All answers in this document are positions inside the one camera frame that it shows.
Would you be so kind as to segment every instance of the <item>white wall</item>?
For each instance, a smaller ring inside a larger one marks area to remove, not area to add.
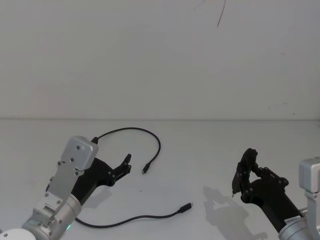
[[[223,4],[1,0],[0,117],[319,119],[320,1]]]

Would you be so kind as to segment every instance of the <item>black wire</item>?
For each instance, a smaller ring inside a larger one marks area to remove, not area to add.
[[[109,131],[109,132],[106,132],[104,134],[102,134],[101,136],[98,136],[97,138],[98,139],[101,139],[103,138],[104,136],[107,136],[109,134],[113,134],[113,133],[116,133],[116,132],[120,132],[120,131],[124,131],[124,130],[139,130],[139,131],[143,131],[145,133],[148,133],[150,135],[152,135],[156,141],[158,142],[158,151],[156,152],[156,154],[154,155],[154,157],[144,166],[143,170],[142,170],[142,174],[146,174],[149,167],[150,167],[150,164],[158,157],[159,153],[160,153],[160,150],[161,150],[161,142],[160,142],[160,139],[157,135],[155,135],[153,132],[149,131],[149,130],[146,130],[144,128],[140,128],[140,127],[123,127],[123,128],[119,128],[119,129],[115,129],[115,130],[112,130],[112,131]]]
[[[120,132],[120,131],[124,131],[124,130],[139,130],[139,131],[143,131],[143,132],[146,132],[150,135],[152,135],[156,141],[158,142],[158,151],[156,152],[156,154],[154,155],[154,157],[144,166],[143,170],[142,170],[142,174],[145,174],[147,173],[149,167],[150,167],[150,164],[157,158],[157,156],[159,155],[160,153],[160,150],[161,150],[161,142],[160,142],[160,139],[157,135],[155,135],[153,132],[149,131],[149,130],[146,130],[144,128],[140,128],[140,127],[123,127],[123,128],[119,128],[119,129],[115,129],[115,130],[112,130],[112,131],[109,131],[109,132],[106,132],[104,134],[102,134],[101,136],[98,136],[97,137],[97,140],[109,135],[109,134],[113,134],[113,133],[116,133],[116,132]],[[108,229],[108,228],[113,228],[113,227],[116,227],[116,226],[120,226],[122,224],[126,224],[128,222],[131,222],[133,220],[137,220],[137,219],[143,219],[143,218],[149,218],[149,219],[166,219],[166,218],[171,218],[173,217],[174,215],[177,215],[179,213],[179,211],[176,211],[175,213],[172,213],[172,214],[169,214],[169,215],[164,215],[164,216],[152,216],[152,215],[141,215],[141,216],[135,216],[135,217],[132,217],[132,218],[129,218],[127,220],[124,220],[124,221],[121,221],[121,222],[118,222],[118,223],[114,223],[114,224],[111,224],[111,225],[93,225],[93,224],[89,224],[87,222],[84,222],[82,220],[80,220],[79,218],[76,218],[75,220],[84,225],[84,226],[87,226],[87,227],[90,227],[90,228],[95,228],[95,229]]]
[[[137,219],[167,219],[167,218],[171,218],[177,214],[179,214],[180,212],[179,211],[176,211],[172,214],[169,214],[169,215],[164,215],[164,216],[152,216],[152,215],[141,215],[141,216],[135,216],[135,217],[132,217],[132,218],[129,218],[127,220],[124,220],[124,221],[121,221],[121,222],[118,222],[118,223],[114,223],[114,224],[110,224],[110,225],[93,225],[93,224],[89,224],[87,222],[84,222],[84,221],[81,221],[80,219],[76,218],[75,220],[84,225],[84,226],[87,226],[89,228],[94,228],[94,229],[109,229],[109,228],[113,228],[113,227],[117,227],[117,226],[120,226],[122,224],[126,224],[128,222],[131,222],[133,220],[137,220]]]

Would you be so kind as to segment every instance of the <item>white table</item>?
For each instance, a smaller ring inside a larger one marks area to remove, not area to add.
[[[298,165],[320,156],[317,121],[0,120],[0,228],[19,227],[30,216],[70,136],[91,139],[122,127],[156,133],[160,155],[142,175],[157,150],[151,136],[131,130],[101,140],[98,157],[115,168],[131,153],[132,171],[115,186],[98,188],[79,217],[112,224],[137,215],[170,214],[188,202],[193,209],[107,230],[74,223],[63,239],[275,240],[277,232],[257,206],[242,203],[239,194],[230,198],[237,163],[247,148],[257,149],[261,167],[289,180],[286,194],[298,208],[306,206]]]

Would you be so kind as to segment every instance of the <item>robotic arm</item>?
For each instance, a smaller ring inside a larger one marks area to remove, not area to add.
[[[96,158],[97,152],[97,144],[82,136],[73,136],[32,216],[22,228],[2,232],[0,240],[59,240],[97,187],[113,186],[130,173],[130,154],[120,166],[112,169]]]
[[[267,167],[259,167],[257,155],[251,148],[243,154],[232,181],[233,195],[241,192],[244,203],[260,207],[279,233],[280,240],[320,240],[320,158],[307,159],[299,165],[299,185],[308,198],[307,210],[300,211],[285,194],[288,180]],[[250,182],[251,172],[260,179]]]

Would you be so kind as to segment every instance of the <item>black cable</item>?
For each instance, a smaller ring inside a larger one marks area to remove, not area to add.
[[[109,132],[106,132],[104,134],[102,134],[101,136],[98,137],[94,137],[92,139],[92,142],[94,142],[95,144],[98,144],[99,139],[103,138],[104,136],[107,136],[109,134],[113,134],[116,132],[120,132],[120,131],[124,131],[124,130],[139,130],[139,131],[143,131],[145,133],[148,133],[150,135],[152,135],[156,141],[158,142],[158,151],[156,152],[156,154],[153,156],[153,158],[144,166],[144,168],[142,169],[142,174],[146,174],[148,169],[150,168],[150,164],[158,157],[160,150],[161,150],[161,142],[160,139],[157,135],[155,135],[153,132],[146,130],[144,128],[140,128],[140,127],[123,127],[123,128],[119,128],[119,129],[115,129]]]
[[[167,218],[171,218],[177,214],[182,214],[184,213],[185,211],[189,210],[192,208],[192,203],[188,203],[182,207],[180,207],[180,209],[172,214],[169,214],[169,215],[164,215],[164,216],[153,216],[153,215],[141,215],[141,216],[135,216],[135,217],[132,217],[132,218],[129,218],[127,220],[124,220],[124,221],[121,221],[121,222],[118,222],[118,223],[114,223],[114,224],[110,224],[110,225],[93,225],[93,224],[89,224],[87,222],[84,222],[84,221],[81,221],[80,219],[76,218],[75,220],[86,226],[86,227],[89,227],[89,228],[94,228],[94,229],[109,229],[109,228],[113,228],[113,227],[117,227],[117,226],[120,226],[120,225],[123,225],[123,224],[126,224],[128,222],[131,222],[133,220],[137,220],[137,219],[167,219]]]

